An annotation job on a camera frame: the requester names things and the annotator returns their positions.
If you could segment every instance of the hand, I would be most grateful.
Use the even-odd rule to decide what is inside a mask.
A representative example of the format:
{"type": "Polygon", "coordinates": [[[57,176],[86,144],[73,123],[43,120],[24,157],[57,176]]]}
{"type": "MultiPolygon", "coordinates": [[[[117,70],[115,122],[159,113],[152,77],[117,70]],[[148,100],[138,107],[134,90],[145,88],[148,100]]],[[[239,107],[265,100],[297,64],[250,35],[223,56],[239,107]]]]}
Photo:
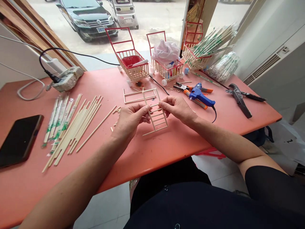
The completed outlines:
{"type": "Polygon", "coordinates": [[[137,127],[142,122],[150,123],[149,105],[135,104],[121,108],[120,116],[112,137],[131,141],[136,134],[137,127]]]}
{"type": "Polygon", "coordinates": [[[164,112],[166,117],[172,113],[185,125],[191,124],[198,118],[198,115],[196,115],[196,113],[191,110],[189,105],[181,96],[167,96],[159,102],[159,106],[165,110],[164,112]]]}

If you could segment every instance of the car grille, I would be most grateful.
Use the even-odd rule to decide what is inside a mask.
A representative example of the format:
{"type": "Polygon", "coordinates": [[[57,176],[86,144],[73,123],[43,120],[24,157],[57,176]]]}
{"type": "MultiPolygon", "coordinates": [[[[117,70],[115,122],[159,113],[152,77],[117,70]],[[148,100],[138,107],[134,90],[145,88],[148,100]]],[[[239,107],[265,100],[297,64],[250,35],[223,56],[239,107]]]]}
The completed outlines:
{"type": "Polygon", "coordinates": [[[86,21],[88,23],[88,25],[91,28],[95,28],[95,27],[100,27],[100,26],[105,26],[105,25],[110,25],[109,20],[108,19],[100,19],[102,24],[98,24],[97,20],[88,20],[86,21]]]}

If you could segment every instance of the toy shopping cart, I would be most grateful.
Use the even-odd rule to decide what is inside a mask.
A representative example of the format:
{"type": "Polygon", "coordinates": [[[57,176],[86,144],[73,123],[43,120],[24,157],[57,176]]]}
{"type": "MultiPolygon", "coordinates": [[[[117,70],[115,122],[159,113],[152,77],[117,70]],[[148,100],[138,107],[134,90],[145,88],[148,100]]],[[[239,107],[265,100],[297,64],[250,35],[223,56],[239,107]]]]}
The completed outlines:
{"type": "MultiPolygon", "coordinates": [[[[150,45],[150,41],[149,41],[148,36],[153,35],[153,34],[158,34],[158,33],[160,33],[160,34],[163,33],[164,34],[164,41],[166,41],[165,31],[146,34],[148,44],[149,44],[150,57],[152,56],[153,47],[150,45]]],[[[158,61],[152,59],[152,65],[153,65],[154,70],[156,70],[164,79],[166,79],[167,82],[177,78],[178,76],[180,76],[182,74],[182,65],[183,65],[183,63],[181,63],[179,60],[175,60],[175,61],[173,61],[172,63],[169,63],[169,64],[171,64],[172,67],[167,69],[166,67],[164,67],[163,64],[160,64],[158,61]]]]}
{"type": "Polygon", "coordinates": [[[191,70],[206,68],[208,60],[212,56],[196,57],[190,48],[198,44],[203,36],[202,23],[186,22],[186,38],[182,51],[182,57],[191,70]]]}
{"type": "Polygon", "coordinates": [[[126,28],[105,28],[105,31],[107,33],[108,39],[111,43],[113,51],[116,54],[121,67],[124,69],[126,75],[129,77],[129,80],[127,80],[128,85],[131,87],[132,82],[138,82],[141,79],[148,77],[149,76],[148,63],[143,63],[140,65],[134,66],[137,63],[144,61],[145,59],[135,50],[133,39],[132,39],[129,28],[128,27],[126,27],[126,28]],[[128,30],[131,40],[112,42],[109,37],[108,31],[109,30],[119,30],[119,29],[128,30]],[[127,43],[127,42],[132,42],[133,49],[118,51],[118,52],[115,50],[114,45],[127,43]]]}

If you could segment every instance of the white vehicle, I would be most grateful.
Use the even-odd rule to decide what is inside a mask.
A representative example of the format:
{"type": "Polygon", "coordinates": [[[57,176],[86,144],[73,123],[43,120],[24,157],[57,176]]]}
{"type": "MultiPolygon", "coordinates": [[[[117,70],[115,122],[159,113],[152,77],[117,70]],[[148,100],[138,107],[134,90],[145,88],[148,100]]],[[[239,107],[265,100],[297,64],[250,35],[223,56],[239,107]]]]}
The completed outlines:
{"type": "Polygon", "coordinates": [[[108,0],[115,21],[120,27],[135,27],[139,29],[138,20],[132,0],[108,0]]]}

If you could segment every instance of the red table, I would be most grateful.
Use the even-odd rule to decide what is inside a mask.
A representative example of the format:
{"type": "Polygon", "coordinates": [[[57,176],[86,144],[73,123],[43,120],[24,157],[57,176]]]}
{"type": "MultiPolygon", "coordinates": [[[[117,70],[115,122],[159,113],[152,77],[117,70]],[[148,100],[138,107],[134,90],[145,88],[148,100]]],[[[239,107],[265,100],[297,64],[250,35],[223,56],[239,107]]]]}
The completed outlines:
{"type": "MultiPolygon", "coordinates": [[[[125,89],[125,93],[134,92],[128,87],[126,79],[126,75],[120,73],[117,68],[85,72],[80,78],[70,97],[76,98],[79,93],[82,93],[81,102],[85,98],[91,101],[95,95],[104,97],[100,110],[80,143],[89,136],[114,105],[124,106],[122,88],[125,89]]],[[[161,82],[159,75],[156,75],[155,79],[161,82]]],[[[184,79],[177,79],[179,82],[189,80],[192,81],[192,83],[188,83],[190,86],[194,86],[201,81],[204,87],[214,89],[214,92],[208,97],[216,101],[217,120],[215,125],[224,129],[244,135],[281,119],[281,115],[266,102],[261,103],[244,98],[253,115],[251,119],[247,119],[237,106],[233,96],[226,93],[223,87],[215,86],[193,74],[186,76],[184,79]]],[[[175,81],[169,82],[166,88],[172,88],[175,81]]],[[[44,79],[44,82],[47,84],[50,80],[44,79]]],[[[142,82],[146,89],[156,87],[160,97],[165,97],[166,94],[163,89],[151,79],[146,78],[142,82]]],[[[3,144],[15,120],[32,115],[43,115],[44,121],[29,159],[24,163],[0,170],[0,228],[19,225],[46,192],[90,157],[110,136],[110,127],[118,119],[118,113],[111,114],[79,153],[73,152],[69,156],[65,153],[57,167],[51,166],[45,173],[41,173],[49,159],[46,155],[51,149],[50,144],[45,149],[41,149],[41,145],[59,92],[52,89],[49,92],[44,92],[37,100],[23,101],[17,96],[16,91],[25,83],[26,81],[8,83],[0,91],[0,145],[3,144]]],[[[242,91],[255,94],[236,76],[231,77],[226,85],[230,83],[237,84],[242,91]]],[[[39,87],[39,83],[32,84],[24,91],[24,96],[34,95],[38,92],[39,87]]],[[[215,113],[211,108],[203,110],[188,100],[183,93],[177,93],[175,90],[167,91],[174,96],[183,96],[197,115],[209,121],[214,120],[215,113]]],[[[196,132],[183,125],[172,115],[167,121],[168,128],[144,137],[143,134],[152,131],[152,125],[147,123],[139,125],[136,136],[113,166],[98,192],[105,191],[211,147],[196,132]]]]}

